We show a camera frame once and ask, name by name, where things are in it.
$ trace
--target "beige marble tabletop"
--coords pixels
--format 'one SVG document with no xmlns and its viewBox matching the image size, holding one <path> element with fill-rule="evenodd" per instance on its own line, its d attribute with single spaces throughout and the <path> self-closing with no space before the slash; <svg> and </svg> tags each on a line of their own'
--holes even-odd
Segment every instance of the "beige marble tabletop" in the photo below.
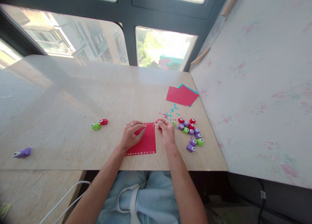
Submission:
<svg viewBox="0 0 312 224">
<path fill-rule="evenodd" d="M 168 114 L 197 119 L 203 135 L 204 146 L 190 153 L 191 136 L 176 129 L 188 170 L 228 170 L 200 98 L 192 107 L 166 101 L 169 86 L 196 89 L 188 72 L 40 55 L 0 72 L 0 169 L 98 170 L 127 123 Z M 92 130 L 99 118 L 108 125 Z M 29 157 L 11 157 L 26 147 Z M 169 170 L 161 136 L 156 132 L 155 154 L 125 157 L 121 170 Z"/>
<path fill-rule="evenodd" d="M 84 175 L 80 170 L 0 170 L 0 201 L 12 204 L 4 221 L 39 223 Z M 79 189 L 79 185 L 73 189 L 44 223 L 54 223 L 77 198 Z"/>
</svg>

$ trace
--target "hand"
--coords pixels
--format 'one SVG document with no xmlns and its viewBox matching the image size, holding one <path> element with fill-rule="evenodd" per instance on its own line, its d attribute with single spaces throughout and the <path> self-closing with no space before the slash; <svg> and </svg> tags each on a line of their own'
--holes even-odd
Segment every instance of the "hand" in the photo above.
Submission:
<svg viewBox="0 0 312 224">
<path fill-rule="evenodd" d="M 138 135 L 135 135 L 134 133 L 140 128 L 144 129 Z M 127 151 L 129 148 L 136 145 L 142 139 L 145 133 L 145 128 L 146 126 L 143 124 L 143 122 L 134 120 L 131 121 L 124 129 L 123 136 L 121 138 L 119 146 Z"/>
<path fill-rule="evenodd" d="M 162 143 L 165 147 L 176 144 L 175 127 L 165 118 L 157 118 L 155 123 L 158 123 L 156 129 L 162 134 Z"/>
</svg>

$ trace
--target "black window frame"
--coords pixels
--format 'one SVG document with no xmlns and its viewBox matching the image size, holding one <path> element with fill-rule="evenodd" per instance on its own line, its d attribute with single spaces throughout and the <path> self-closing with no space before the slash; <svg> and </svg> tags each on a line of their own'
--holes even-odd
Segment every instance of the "black window frame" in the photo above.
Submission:
<svg viewBox="0 0 312 224">
<path fill-rule="evenodd" d="M 196 35 L 198 38 L 183 71 L 188 72 L 226 0 L 203 4 L 183 0 L 0 0 L 1 4 L 122 23 L 129 65 L 137 66 L 135 27 Z M 0 37 L 24 56 L 47 55 L 10 18 L 0 14 Z"/>
</svg>

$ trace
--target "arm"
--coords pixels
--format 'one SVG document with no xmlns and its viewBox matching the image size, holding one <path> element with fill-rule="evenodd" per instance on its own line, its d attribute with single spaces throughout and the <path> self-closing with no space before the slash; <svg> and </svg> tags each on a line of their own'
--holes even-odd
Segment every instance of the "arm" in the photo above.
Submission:
<svg viewBox="0 0 312 224">
<path fill-rule="evenodd" d="M 102 167 L 100 172 L 94 178 L 88 190 L 69 215 L 66 224 L 71 223 L 95 223 L 101 209 L 105 203 L 106 197 L 111 190 L 119 171 L 124 155 L 129 148 L 136 145 L 143 137 L 145 129 L 137 136 L 134 135 L 140 128 L 146 126 L 140 121 L 132 121 L 124 129 L 120 144 Z"/>
<path fill-rule="evenodd" d="M 162 134 L 163 145 L 167 152 L 173 189 L 182 223 L 208 223 L 202 200 L 176 146 L 175 127 L 168 119 L 158 118 L 155 123 L 158 123 L 156 129 Z"/>
</svg>

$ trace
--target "red paper sheet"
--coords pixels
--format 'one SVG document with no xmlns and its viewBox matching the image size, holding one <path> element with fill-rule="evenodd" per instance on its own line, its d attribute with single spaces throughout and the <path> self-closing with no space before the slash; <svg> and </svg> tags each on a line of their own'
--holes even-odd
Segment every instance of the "red paper sheet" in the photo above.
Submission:
<svg viewBox="0 0 312 224">
<path fill-rule="evenodd" d="M 156 141 L 155 141 L 155 124 L 144 123 L 146 125 L 145 133 L 139 143 L 130 148 L 125 156 L 136 156 L 144 154 L 156 153 Z M 134 134 L 138 135 L 143 128 L 138 129 Z"/>
<path fill-rule="evenodd" d="M 188 101 L 185 98 L 183 91 L 177 87 L 169 87 L 166 100 L 188 106 Z"/>
<path fill-rule="evenodd" d="M 191 106 L 199 95 L 182 85 L 180 88 L 169 87 L 167 94 L 167 101 L 176 104 Z"/>
<path fill-rule="evenodd" d="M 198 94 L 196 94 L 195 92 L 193 92 L 192 90 L 190 90 L 184 85 L 182 85 L 179 89 L 182 89 L 183 92 L 185 93 L 185 96 L 188 97 L 188 101 L 189 101 L 188 106 L 191 106 L 194 103 L 194 101 L 197 99 L 197 97 L 199 97 Z"/>
</svg>

